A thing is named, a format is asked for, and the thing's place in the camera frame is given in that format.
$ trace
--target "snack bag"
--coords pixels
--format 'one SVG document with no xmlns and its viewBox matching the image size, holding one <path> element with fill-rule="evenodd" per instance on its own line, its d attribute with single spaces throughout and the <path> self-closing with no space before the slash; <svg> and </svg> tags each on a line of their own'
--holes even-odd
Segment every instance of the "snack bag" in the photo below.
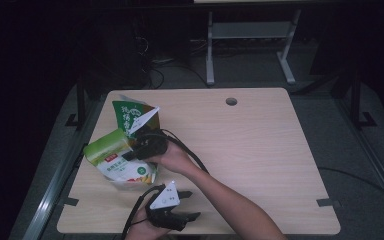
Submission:
<svg viewBox="0 0 384 240">
<path fill-rule="evenodd" d="M 156 165 L 137 159 L 125 160 L 122 155 L 129 151 L 128 138 L 122 129 L 117 129 L 87 145 L 84 154 L 93 166 L 117 186 L 125 183 L 152 184 L 156 177 Z"/>
<path fill-rule="evenodd" d="M 136 102 L 133 99 L 129 101 L 113 101 L 113 107 L 117 118 L 118 128 L 122 129 L 128 138 L 134 138 L 135 133 L 128 135 L 128 130 L 132 127 L 134 120 L 143 114 L 151 111 L 154 107 L 146 105 L 142 102 Z M 156 129 L 160 127 L 159 116 L 156 113 L 146 123 L 149 129 Z"/>
</svg>

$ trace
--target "black cable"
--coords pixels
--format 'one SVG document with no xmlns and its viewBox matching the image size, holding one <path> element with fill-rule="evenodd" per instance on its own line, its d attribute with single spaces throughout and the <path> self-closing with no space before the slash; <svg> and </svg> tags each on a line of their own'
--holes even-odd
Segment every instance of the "black cable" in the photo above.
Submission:
<svg viewBox="0 0 384 240">
<path fill-rule="evenodd" d="M 164 78 L 164 74 L 163 74 L 162 72 L 158 71 L 158 70 L 155 69 L 155 68 L 151 68 L 151 71 L 157 72 L 157 73 L 159 73 L 159 74 L 161 75 L 161 81 L 160 81 L 160 84 L 158 84 L 158 86 L 154 86 L 154 83 L 152 82 L 152 79 L 150 78 L 150 87 L 152 87 L 152 89 L 158 89 L 158 88 L 160 88 L 160 87 L 163 85 L 163 83 L 164 83 L 164 80 L 165 80 L 165 78 Z"/>
<path fill-rule="evenodd" d="M 142 204 L 143 200 L 145 199 L 146 195 L 148 195 L 152 191 L 162 190 L 164 188 L 165 188 L 164 185 L 154 186 L 154 187 L 148 189 L 144 194 L 142 194 L 142 196 L 140 196 L 138 198 L 138 200 L 136 201 L 135 206 L 133 207 L 132 211 L 130 212 L 129 217 L 127 218 L 126 225 L 124 225 L 123 233 L 121 234 L 121 239 L 125 239 L 126 238 L 127 232 L 129 231 L 130 226 L 132 226 L 132 220 L 135 217 L 136 212 L 138 211 L 138 209 L 139 209 L 140 205 Z"/>
<path fill-rule="evenodd" d="M 148 220 L 148 218 L 145 218 L 145 219 L 142 219 L 140 221 L 134 222 L 134 223 L 130 224 L 130 226 L 135 225 L 135 224 L 139 224 L 141 222 L 145 222 L 146 220 Z"/>
<path fill-rule="evenodd" d="M 319 170 L 326 170 L 326 171 L 342 173 L 342 174 L 347 175 L 349 177 L 358 179 L 358 180 L 360 180 L 360 181 L 370 185 L 371 187 L 375 188 L 376 190 L 380 191 L 382 194 L 384 194 L 384 188 L 382 188 L 381 186 L 377 185 L 376 183 L 373 183 L 373 182 L 371 182 L 369 180 L 366 180 L 366 179 L 361 178 L 359 176 L 356 176 L 354 174 L 351 174 L 351 173 L 348 173 L 348 172 L 345 172 L 345 171 L 342 171 L 342 170 L 334 169 L 334 168 L 328 168 L 328 167 L 317 167 L 317 168 Z"/>
<path fill-rule="evenodd" d="M 191 156 L 193 158 L 193 160 L 195 160 L 195 162 L 198 164 L 198 166 L 204 170 L 206 173 L 210 174 L 207 170 L 207 168 L 204 166 L 204 164 L 202 163 L 201 159 L 199 159 L 199 157 L 193 153 L 182 141 L 180 141 L 179 139 L 176 139 L 176 138 L 173 138 L 173 137 L 170 137 L 170 136 L 167 136 L 167 135 L 162 135 L 162 134 L 155 134 L 155 133 L 148 133 L 148 134 L 143 134 L 141 135 L 138 139 L 140 138 L 144 138 L 144 137 L 160 137 L 160 138 L 164 138 L 174 144 L 176 144 L 177 146 L 179 146 L 180 148 L 182 148 L 189 156 Z"/>
<path fill-rule="evenodd" d="M 187 69 L 193 73 L 195 73 L 196 76 L 198 76 L 198 78 L 205 84 L 205 86 L 208 87 L 208 84 L 207 82 L 204 80 L 204 78 L 201 77 L 201 75 L 199 75 L 199 73 L 195 70 L 193 70 L 192 68 L 190 67 L 187 67 L 187 66 L 182 66 L 182 65 L 176 65 L 176 66 L 159 66 L 159 68 L 169 68 L 169 67 L 173 67 L 173 68 L 184 68 L 184 69 Z"/>
</svg>

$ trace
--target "table top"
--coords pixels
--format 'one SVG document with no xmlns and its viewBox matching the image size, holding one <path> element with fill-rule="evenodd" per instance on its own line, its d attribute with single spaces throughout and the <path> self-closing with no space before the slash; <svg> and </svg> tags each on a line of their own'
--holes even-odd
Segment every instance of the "table top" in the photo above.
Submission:
<svg viewBox="0 0 384 240">
<path fill-rule="evenodd" d="M 112 101 L 121 95 L 159 106 L 161 128 L 179 137 L 210 174 L 261 206 L 285 234 L 333 235 L 340 225 L 288 93 L 282 88 L 113 91 L 107 96 L 91 142 L 117 128 Z M 235 98 L 237 104 L 226 104 Z M 176 181 L 182 199 L 173 212 L 201 212 L 182 232 L 234 233 L 185 177 L 160 168 L 156 184 Z M 121 233 L 143 191 L 120 191 L 83 159 L 58 222 L 63 233 Z"/>
</svg>

